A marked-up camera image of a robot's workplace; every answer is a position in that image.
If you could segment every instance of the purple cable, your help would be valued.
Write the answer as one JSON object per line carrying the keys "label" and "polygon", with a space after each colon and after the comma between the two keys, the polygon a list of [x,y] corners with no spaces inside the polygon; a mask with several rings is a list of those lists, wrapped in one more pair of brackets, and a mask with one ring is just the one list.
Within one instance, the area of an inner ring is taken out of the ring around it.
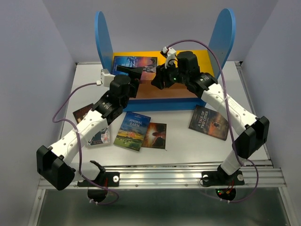
{"label": "purple cable", "polygon": [[93,83],[88,83],[88,84],[85,84],[85,85],[82,85],[82,86],[79,86],[77,87],[66,99],[66,101],[63,103],[63,105],[58,109],[58,111],[55,113],[55,115],[53,116],[52,118],[52,122],[54,123],[58,123],[58,122],[61,122],[61,121],[66,121],[68,123],[70,123],[72,125],[72,127],[75,129],[76,131],[76,138],[77,138],[77,142],[78,142],[78,146],[79,146],[79,174],[87,181],[89,182],[90,184],[98,187],[98,188],[101,188],[107,192],[112,192],[116,195],[116,199],[111,201],[111,202],[106,202],[106,203],[101,203],[101,202],[95,202],[93,200],[90,200],[90,202],[92,203],[95,203],[96,205],[110,205],[110,204],[113,204],[115,203],[118,199],[119,199],[119,194],[117,192],[115,192],[114,190],[111,190],[111,189],[108,189],[106,187],[103,187],[103,186],[100,186],[96,183],[94,183],[93,181],[89,180],[85,175],[83,175],[82,171],[81,171],[81,165],[82,165],[82,150],[81,150],[81,142],[80,142],[80,136],[79,136],[79,133],[78,133],[78,130],[77,130],[77,126],[72,122],[70,121],[69,119],[58,119],[58,120],[55,120],[57,114],[61,111],[61,109],[64,107],[64,105],[68,102],[68,100],[72,97],[72,95],[77,91],[79,90],[80,88],[83,88],[83,87],[86,87],[86,86],[91,86],[91,85],[96,85],[96,82],[93,82]]}
{"label": "purple cable", "polygon": [[[229,110],[229,103],[228,103],[228,99],[226,98],[226,97],[227,97],[226,82],[225,82],[225,77],[224,77],[224,74],[223,74],[223,72],[222,72],[222,67],[221,67],[220,62],[219,62],[219,60],[217,59],[217,57],[216,57],[216,55],[214,54],[214,52],[213,52],[213,51],[212,51],[205,43],[203,43],[203,42],[201,42],[201,41],[198,41],[198,40],[194,40],[194,39],[184,39],[184,40],[176,41],[176,42],[170,44],[169,46],[167,46],[167,49],[170,48],[171,46],[174,46],[174,45],[176,45],[176,44],[178,44],[178,43],[182,43],[182,42],[196,42],[196,43],[198,43],[198,44],[204,46],[204,47],[205,47],[205,48],[213,55],[214,59],[216,60],[216,63],[217,63],[217,65],[218,65],[218,68],[219,68],[219,70],[220,70],[220,72],[221,72],[221,76],[222,76],[222,86],[223,86],[223,89],[224,89],[224,97],[225,97],[225,104],[226,104],[227,118],[228,118],[228,123],[229,123],[229,129],[230,129],[231,140],[232,140],[232,144],[233,144],[233,145],[232,145],[233,151],[234,151],[234,153],[235,153],[235,157],[236,157],[238,163],[240,164],[240,166],[244,166],[243,163],[240,161],[240,159],[239,159],[239,157],[238,157],[237,150],[236,150],[236,147],[235,147],[235,140],[234,140],[232,125],[231,125],[231,116],[230,116],[230,110]],[[252,191],[247,197],[245,197],[245,198],[243,198],[243,199],[241,199],[241,200],[231,201],[231,202],[236,202],[236,203],[237,203],[237,202],[242,202],[242,201],[244,201],[244,200],[250,198],[251,195],[253,195],[254,192],[255,192],[256,189],[257,189],[258,182],[259,182],[259,173],[258,173],[258,169],[257,169],[257,167],[256,167],[256,165],[254,164],[253,161],[251,161],[251,160],[249,160],[249,159],[247,159],[247,161],[249,161],[249,162],[254,166],[254,168],[255,168],[255,170],[256,170],[256,175],[257,175],[257,177],[256,177],[256,184],[255,184],[255,187],[254,187],[253,191]]]}

